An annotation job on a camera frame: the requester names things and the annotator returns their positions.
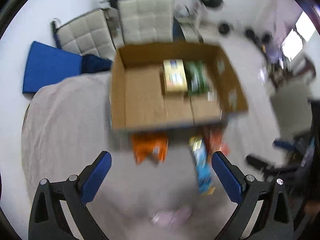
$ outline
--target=blue cushion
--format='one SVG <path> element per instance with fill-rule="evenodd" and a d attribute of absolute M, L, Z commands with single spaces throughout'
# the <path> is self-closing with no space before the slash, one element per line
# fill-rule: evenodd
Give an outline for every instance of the blue cushion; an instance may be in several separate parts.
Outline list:
<path fill-rule="evenodd" d="M 81 74 L 82 56 L 34 41 L 31 45 L 23 80 L 23 93 Z"/>

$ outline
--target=chair backrest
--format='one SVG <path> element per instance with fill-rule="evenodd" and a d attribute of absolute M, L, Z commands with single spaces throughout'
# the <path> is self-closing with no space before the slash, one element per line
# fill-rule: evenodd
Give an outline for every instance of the chair backrest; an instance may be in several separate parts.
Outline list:
<path fill-rule="evenodd" d="M 63 50 L 80 54 L 94 54 L 113 60 L 116 49 L 110 36 L 103 10 L 96 9 L 81 15 L 57 29 Z"/>
<path fill-rule="evenodd" d="M 125 44 L 172 41 L 174 0 L 118 1 Z"/>

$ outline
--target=bright window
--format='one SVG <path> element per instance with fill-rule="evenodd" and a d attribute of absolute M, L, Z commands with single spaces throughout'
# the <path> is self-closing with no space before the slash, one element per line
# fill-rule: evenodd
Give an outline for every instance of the bright window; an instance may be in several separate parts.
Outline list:
<path fill-rule="evenodd" d="M 306 40 L 309 41 L 313 33 L 315 32 L 316 28 L 306 15 L 303 12 L 296 23 L 297 31 L 301 34 L 301 36 Z"/>
<path fill-rule="evenodd" d="M 291 30 L 289 35 L 282 43 L 283 54 L 291 61 L 302 50 L 302 40 L 294 30 Z"/>

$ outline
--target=silver bolt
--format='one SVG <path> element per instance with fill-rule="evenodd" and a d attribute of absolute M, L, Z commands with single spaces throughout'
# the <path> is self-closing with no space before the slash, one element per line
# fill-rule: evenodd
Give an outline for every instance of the silver bolt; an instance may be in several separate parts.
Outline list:
<path fill-rule="evenodd" d="M 283 184 L 283 180 L 282 180 L 282 179 L 277 179 L 277 183 L 278 183 L 279 185 L 282 185 L 282 184 Z"/>
<path fill-rule="evenodd" d="M 71 175 L 71 176 L 69 177 L 69 180 L 70 180 L 70 181 L 75 181 L 77 178 L 78 178 L 77 175 Z"/>
<path fill-rule="evenodd" d="M 255 180 L 254 176 L 252 175 L 247 175 L 246 178 L 248 181 L 251 181 L 251 182 Z"/>
<path fill-rule="evenodd" d="M 47 179 L 41 179 L 41 181 L 40 181 L 40 184 L 41 185 L 44 185 L 44 184 L 46 184 L 47 183 Z"/>

